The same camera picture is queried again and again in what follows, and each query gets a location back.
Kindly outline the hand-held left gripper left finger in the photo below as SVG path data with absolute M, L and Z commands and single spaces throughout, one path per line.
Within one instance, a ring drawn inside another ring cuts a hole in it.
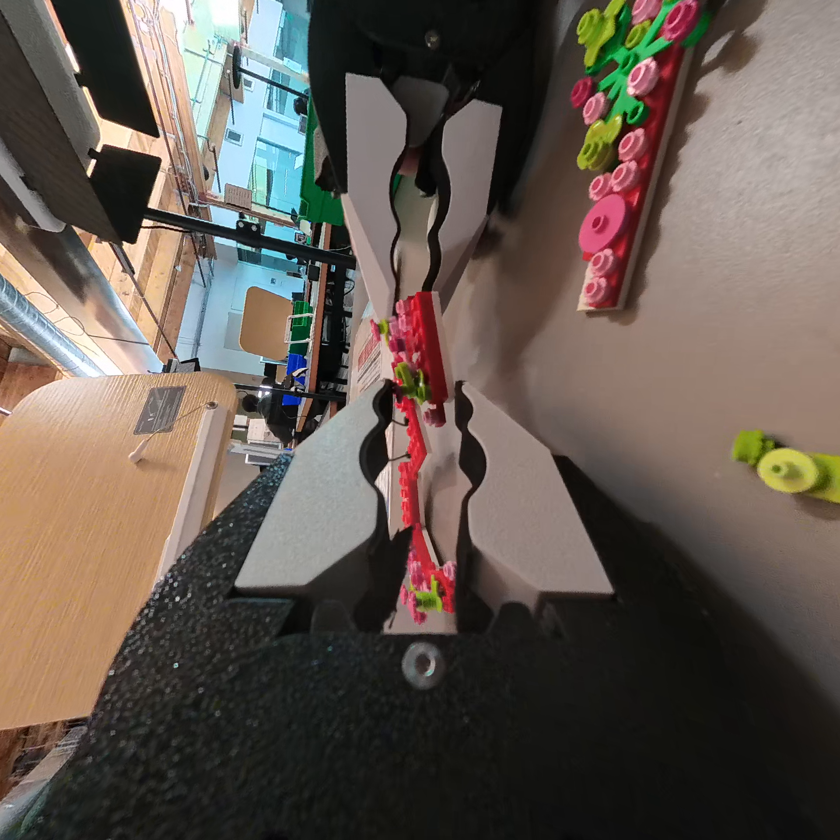
M 379 380 L 295 450 L 234 583 L 238 595 L 339 602 L 389 617 L 403 583 L 376 485 L 391 463 L 394 383 Z

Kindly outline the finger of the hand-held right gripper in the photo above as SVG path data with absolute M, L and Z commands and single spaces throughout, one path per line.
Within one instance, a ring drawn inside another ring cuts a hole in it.
M 375 77 L 345 75 L 347 191 L 345 226 L 376 317 L 391 317 L 393 257 L 400 233 L 392 184 L 407 146 L 407 117 Z
M 473 99 L 434 132 L 436 208 L 427 230 L 424 291 L 454 295 L 487 225 L 501 114 L 500 106 Z

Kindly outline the lime double flower lego piece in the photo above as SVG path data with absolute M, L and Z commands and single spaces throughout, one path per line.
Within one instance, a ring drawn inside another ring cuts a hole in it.
M 839 456 L 782 446 L 760 429 L 736 436 L 731 458 L 752 468 L 768 488 L 839 504 Z

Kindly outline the green plastic box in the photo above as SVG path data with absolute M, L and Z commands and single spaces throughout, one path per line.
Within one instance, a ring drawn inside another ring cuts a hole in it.
M 339 184 L 312 100 L 308 102 L 298 213 L 311 223 L 344 225 Z

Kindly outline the red lego arc with string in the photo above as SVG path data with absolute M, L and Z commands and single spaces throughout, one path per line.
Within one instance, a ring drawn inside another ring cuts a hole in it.
M 402 525 L 424 525 L 419 476 L 429 451 L 426 429 L 446 424 L 445 405 L 454 396 L 454 381 L 441 326 L 439 295 L 419 291 L 395 304 L 388 319 L 370 319 L 375 341 L 391 354 L 393 405 L 407 435 L 398 468 Z

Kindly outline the rounded wooden board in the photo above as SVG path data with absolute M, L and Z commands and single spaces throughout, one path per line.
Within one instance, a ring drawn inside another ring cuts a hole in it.
M 284 359 L 287 322 L 292 314 L 292 300 L 261 287 L 249 288 L 238 337 L 241 350 L 269 361 Z

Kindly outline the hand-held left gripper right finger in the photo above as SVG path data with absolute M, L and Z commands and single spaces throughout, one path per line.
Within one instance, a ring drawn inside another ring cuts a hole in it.
M 476 387 L 456 386 L 458 467 L 469 481 L 458 597 L 496 616 L 509 604 L 539 617 L 555 600 L 615 593 L 551 451 Z

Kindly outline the black hanging panel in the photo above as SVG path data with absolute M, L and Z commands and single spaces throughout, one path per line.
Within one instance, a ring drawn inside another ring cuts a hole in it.
M 98 115 L 151 138 L 160 131 L 120 1 L 53 1 Z
M 161 171 L 159 156 L 104 144 L 93 155 L 89 183 L 106 222 L 88 232 L 111 243 L 136 244 Z

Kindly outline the light wooden board with label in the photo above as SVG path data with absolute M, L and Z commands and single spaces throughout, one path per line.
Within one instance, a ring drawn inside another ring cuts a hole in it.
M 217 374 L 125 374 L 2 422 L 2 730 L 92 713 L 166 554 L 212 517 L 237 404 Z

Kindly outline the printed instruction sheet in sleeve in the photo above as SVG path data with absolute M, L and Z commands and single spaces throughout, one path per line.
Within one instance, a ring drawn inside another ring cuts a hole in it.
M 349 403 L 382 379 L 392 378 L 392 352 L 368 302 L 353 333 Z

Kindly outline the silver ventilation duct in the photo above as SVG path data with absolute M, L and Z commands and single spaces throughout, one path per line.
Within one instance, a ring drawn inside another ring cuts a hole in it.
M 56 308 L 51 319 L 68 316 L 61 329 L 89 336 L 124 374 L 161 372 L 152 344 L 72 227 L 55 234 L 27 226 L 2 203 L 1 246 L 2 275 L 33 291 L 42 312 Z

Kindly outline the long flowered lego strip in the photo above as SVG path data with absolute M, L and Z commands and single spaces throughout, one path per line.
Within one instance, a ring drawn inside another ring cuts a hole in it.
M 591 207 L 578 243 L 584 277 L 576 310 L 624 308 L 708 2 L 613 1 L 576 28 L 584 75 L 570 94 L 586 132 L 576 157 Z

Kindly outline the black pole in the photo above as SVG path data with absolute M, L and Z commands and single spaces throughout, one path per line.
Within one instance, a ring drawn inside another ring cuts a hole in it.
M 339 250 L 317 248 L 298 244 L 294 241 L 269 237 L 260 233 L 259 226 L 246 222 L 237 222 L 234 227 L 215 224 L 200 217 L 181 215 L 148 207 L 143 219 L 149 223 L 172 229 L 189 235 L 202 235 L 235 242 L 278 255 L 291 257 L 305 264 L 320 264 L 353 270 L 357 260 L 353 255 Z

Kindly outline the short red flowered lego arc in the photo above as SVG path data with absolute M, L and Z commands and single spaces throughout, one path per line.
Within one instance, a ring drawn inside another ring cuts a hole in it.
M 440 564 L 427 530 L 412 526 L 412 541 L 406 561 L 406 581 L 400 588 L 400 603 L 417 626 L 429 615 L 455 614 L 457 563 Z

